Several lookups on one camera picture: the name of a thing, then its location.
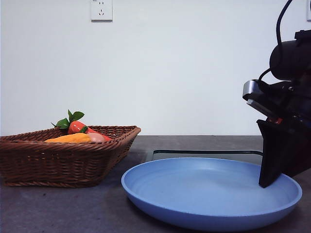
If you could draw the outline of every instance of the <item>black cable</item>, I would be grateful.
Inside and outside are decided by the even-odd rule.
[[[278,16],[277,22],[276,22],[276,40],[277,40],[277,47],[279,50],[279,61],[278,64],[275,65],[273,68],[277,67],[283,59],[283,47],[282,47],[282,40],[281,40],[281,31],[280,31],[280,26],[281,26],[281,20],[283,18],[283,15],[285,14],[285,11],[287,10],[288,6],[291,4],[293,0],[288,0],[285,6],[283,7],[280,15]],[[271,68],[267,69],[264,71],[260,76],[258,80],[261,80],[264,75],[269,73],[271,71]]]

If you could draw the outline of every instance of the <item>blue plate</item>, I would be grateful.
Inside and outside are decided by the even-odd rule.
[[[245,231],[274,223],[302,196],[282,174],[258,185],[260,166],[226,159],[173,158],[137,165],[121,183],[129,199],[161,221],[202,231]]]

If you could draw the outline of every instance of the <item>white wall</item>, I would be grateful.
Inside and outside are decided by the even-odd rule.
[[[141,135],[260,134],[242,87],[268,67],[285,2],[114,0],[113,22],[91,23],[89,0],[1,0],[1,135],[68,108]],[[310,28],[294,0],[282,39]]]

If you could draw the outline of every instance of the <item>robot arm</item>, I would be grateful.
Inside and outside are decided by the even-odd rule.
[[[311,30],[296,32],[295,39],[281,42],[270,57],[269,70],[282,82],[259,78],[243,88],[247,104],[267,116],[257,121],[263,136],[262,187],[281,173],[294,176],[311,167]]]

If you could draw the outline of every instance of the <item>basket rim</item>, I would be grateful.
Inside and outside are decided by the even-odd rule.
[[[112,140],[109,141],[105,141],[105,142],[86,142],[86,143],[64,143],[64,142],[44,142],[44,141],[27,141],[27,140],[6,140],[5,138],[7,137],[11,137],[11,136],[25,136],[29,133],[43,133],[45,131],[48,130],[54,130],[55,128],[49,128],[49,129],[45,129],[45,130],[39,130],[39,131],[33,131],[33,132],[27,132],[27,133],[19,133],[19,134],[14,134],[14,135],[7,135],[7,136],[1,136],[0,137],[0,150],[2,150],[2,146],[4,147],[5,144],[9,143],[16,143],[20,146],[22,145],[34,145],[34,146],[46,146],[47,149],[49,150],[53,150],[53,151],[57,151],[61,148],[61,150],[75,150],[75,151],[86,151],[86,150],[100,150],[101,148],[105,148],[105,150],[107,149],[114,149],[115,147],[117,147],[119,144],[123,144],[125,143],[125,141],[130,140],[130,138],[132,138],[131,136],[136,136],[140,131],[141,128],[137,127],[136,125],[132,125],[132,126],[100,126],[100,125],[96,125],[96,126],[89,126],[89,127],[105,127],[105,128],[133,128],[132,130],[130,130],[127,133],[124,133],[123,135],[116,137]]]

